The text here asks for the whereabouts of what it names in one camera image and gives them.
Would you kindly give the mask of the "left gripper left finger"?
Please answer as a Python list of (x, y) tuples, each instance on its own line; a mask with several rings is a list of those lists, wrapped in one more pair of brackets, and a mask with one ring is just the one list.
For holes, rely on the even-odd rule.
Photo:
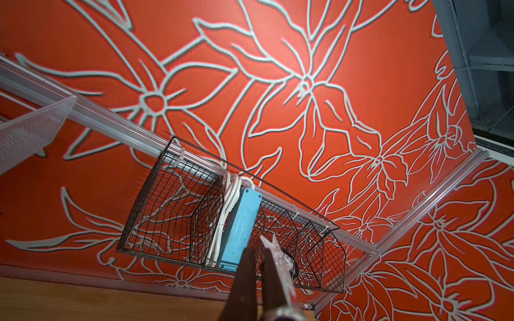
[(252, 246), (242, 253), (229, 297), (218, 320), (257, 320), (256, 254)]

